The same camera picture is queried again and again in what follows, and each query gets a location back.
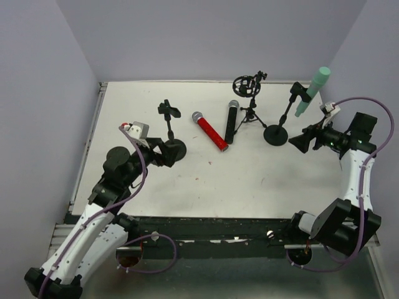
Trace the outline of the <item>black round-base stand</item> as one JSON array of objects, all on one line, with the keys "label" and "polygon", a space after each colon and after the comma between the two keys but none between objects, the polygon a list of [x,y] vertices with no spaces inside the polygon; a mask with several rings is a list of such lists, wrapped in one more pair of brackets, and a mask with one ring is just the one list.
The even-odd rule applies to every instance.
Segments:
[{"label": "black round-base stand", "polygon": [[307,93],[307,88],[305,88],[301,83],[294,82],[290,89],[291,96],[289,97],[289,104],[279,119],[279,123],[277,125],[268,126],[263,133],[264,139],[273,146],[282,146],[288,140],[287,130],[283,127],[284,123],[287,120],[288,112],[296,101],[297,97],[301,98],[301,101],[304,103],[309,103],[311,98]]},{"label": "black round-base stand", "polygon": [[180,118],[181,112],[176,107],[172,107],[168,99],[165,99],[159,104],[158,113],[164,116],[168,127],[168,141],[166,141],[165,144],[176,145],[178,147],[176,161],[181,161],[186,156],[187,148],[183,141],[175,138],[174,132],[171,128],[171,118]]}]

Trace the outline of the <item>mint green toy microphone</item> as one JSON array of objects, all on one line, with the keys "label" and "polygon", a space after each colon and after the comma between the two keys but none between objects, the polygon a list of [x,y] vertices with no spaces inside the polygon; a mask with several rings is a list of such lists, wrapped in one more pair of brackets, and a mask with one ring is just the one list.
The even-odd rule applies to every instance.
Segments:
[{"label": "mint green toy microphone", "polygon": [[308,108],[313,98],[317,95],[319,90],[327,83],[331,74],[331,70],[328,67],[320,67],[318,71],[312,77],[311,83],[306,90],[308,97],[307,101],[301,100],[298,104],[295,112],[296,117],[300,117]]}]

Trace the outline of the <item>red glitter microphone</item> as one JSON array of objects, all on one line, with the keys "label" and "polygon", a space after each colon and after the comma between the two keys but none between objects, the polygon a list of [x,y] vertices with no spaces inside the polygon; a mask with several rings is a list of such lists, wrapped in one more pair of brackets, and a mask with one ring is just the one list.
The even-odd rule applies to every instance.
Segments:
[{"label": "red glitter microphone", "polygon": [[219,133],[208,123],[201,112],[194,112],[192,120],[206,133],[210,140],[218,147],[221,152],[228,149],[229,145],[225,142]]}]

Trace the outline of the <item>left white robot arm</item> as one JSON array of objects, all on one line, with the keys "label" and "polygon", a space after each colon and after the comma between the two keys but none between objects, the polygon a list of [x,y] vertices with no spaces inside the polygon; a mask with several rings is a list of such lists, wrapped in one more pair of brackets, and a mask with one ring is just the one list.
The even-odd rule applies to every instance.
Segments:
[{"label": "left white robot arm", "polygon": [[89,202],[79,220],[56,252],[39,268],[30,268],[24,276],[36,298],[80,298],[83,287],[96,269],[128,240],[133,222],[121,214],[121,207],[142,189],[147,167],[172,167],[179,146],[159,138],[131,138],[135,152],[123,146],[112,148],[103,164],[103,175],[92,189]]}]

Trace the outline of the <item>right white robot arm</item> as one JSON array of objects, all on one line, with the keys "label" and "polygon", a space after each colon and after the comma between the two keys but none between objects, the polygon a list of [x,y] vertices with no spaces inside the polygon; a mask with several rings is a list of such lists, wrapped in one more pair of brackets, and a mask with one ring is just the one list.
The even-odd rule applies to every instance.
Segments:
[{"label": "right white robot arm", "polygon": [[339,157],[342,177],[337,199],[318,216],[305,211],[294,214],[292,223],[311,239],[346,256],[361,249],[382,221],[370,202],[370,173],[375,161],[370,154],[377,148],[370,139],[376,124],[377,118],[358,112],[345,132],[316,123],[289,139],[302,153],[308,152],[314,141],[314,150],[327,146]]}]

